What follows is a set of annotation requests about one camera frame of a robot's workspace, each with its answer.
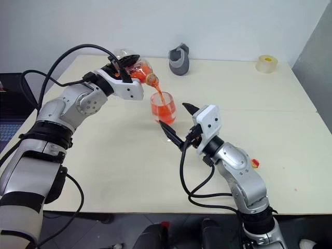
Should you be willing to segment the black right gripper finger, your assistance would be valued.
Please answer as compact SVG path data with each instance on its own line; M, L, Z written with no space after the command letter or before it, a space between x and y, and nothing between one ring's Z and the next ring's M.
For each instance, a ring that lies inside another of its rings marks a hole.
M185 109L192 115L194 116L196 113L199 112L200 108L194 106L193 104L190 103L182 103L182 105L185 107Z
M165 135L167 138L176 145L176 147L180 150L183 151L183 146L184 146L184 141L176 135L176 131L172 129L167 123L159 120L159 124L164 131Z

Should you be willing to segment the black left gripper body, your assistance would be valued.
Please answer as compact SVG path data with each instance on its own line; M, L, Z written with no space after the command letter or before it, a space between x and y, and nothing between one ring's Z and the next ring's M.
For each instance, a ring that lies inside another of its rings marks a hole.
M120 78L120 68L121 68L121 61L115 60L112 57L108 57L108 63L102 67L102 70L106 72L112 78Z

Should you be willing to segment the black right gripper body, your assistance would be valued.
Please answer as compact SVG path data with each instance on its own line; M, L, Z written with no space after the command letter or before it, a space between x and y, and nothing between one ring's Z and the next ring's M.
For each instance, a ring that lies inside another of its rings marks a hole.
M186 135L186 140L189 141L189 145L198 147L202 141L201 134L203 133L200 124L196 124L190 128L189 133Z

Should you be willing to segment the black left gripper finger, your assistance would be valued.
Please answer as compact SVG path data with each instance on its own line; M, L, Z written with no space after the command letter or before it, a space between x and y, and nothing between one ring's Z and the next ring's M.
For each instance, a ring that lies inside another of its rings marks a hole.
M121 78L122 82L133 83L132 78L131 78L130 74L127 72L125 67L121 66L119 68L119 74L120 74L120 78Z
M118 59L119 65L134 65L140 58L139 54L130 54Z

